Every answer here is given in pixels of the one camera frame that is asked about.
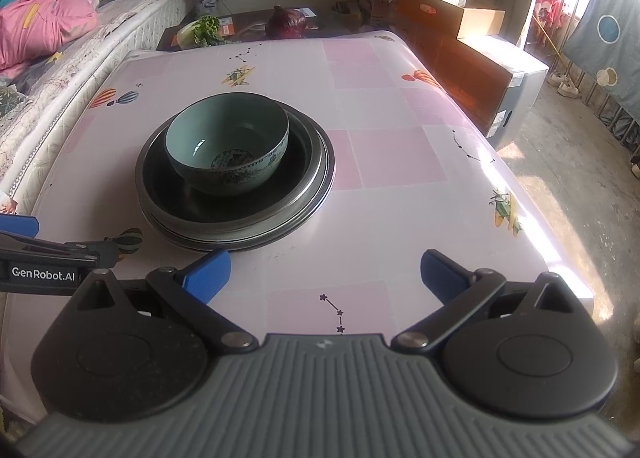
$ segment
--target bowl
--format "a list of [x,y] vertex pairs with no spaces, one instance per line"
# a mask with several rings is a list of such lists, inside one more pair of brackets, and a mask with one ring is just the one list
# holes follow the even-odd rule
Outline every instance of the bowl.
[[176,115],[164,148],[175,171],[193,188],[236,196],[269,179],[288,141],[289,117],[277,102],[233,92],[202,99]]

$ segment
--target sneaker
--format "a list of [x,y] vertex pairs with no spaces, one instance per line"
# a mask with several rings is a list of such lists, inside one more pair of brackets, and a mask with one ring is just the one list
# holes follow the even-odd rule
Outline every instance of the sneaker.
[[558,93],[563,97],[569,97],[571,99],[577,99],[580,97],[580,91],[575,87],[574,82],[567,78],[562,81],[562,83],[558,86]]
[[558,88],[558,86],[561,85],[565,79],[566,76],[554,72],[549,74],[549,76],[546,78],[546,82]]

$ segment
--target pink blanket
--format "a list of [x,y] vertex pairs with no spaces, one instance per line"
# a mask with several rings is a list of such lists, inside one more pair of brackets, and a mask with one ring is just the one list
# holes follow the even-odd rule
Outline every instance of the pink blanket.
[[17,0],[0,8],[0,76],[15,77],[24,62],[53,54],[94,28],[88,0]]

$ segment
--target onion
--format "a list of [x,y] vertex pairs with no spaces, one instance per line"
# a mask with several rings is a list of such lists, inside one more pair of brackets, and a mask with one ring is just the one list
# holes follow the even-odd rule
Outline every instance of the onion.
[[270,39],[299,39],[305,28],[306,17],[302,12],[276,5],[264,31]]

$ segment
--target concrete floor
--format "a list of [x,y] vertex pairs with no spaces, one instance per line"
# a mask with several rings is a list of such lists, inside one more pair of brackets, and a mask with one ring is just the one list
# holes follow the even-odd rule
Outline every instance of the concrete floor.
[[500,152],[542,210],[595,294],[593,318],[620,363],[603,415],[640,439],[640,181],[630,153],[579,99],[544,84],[516,141]]

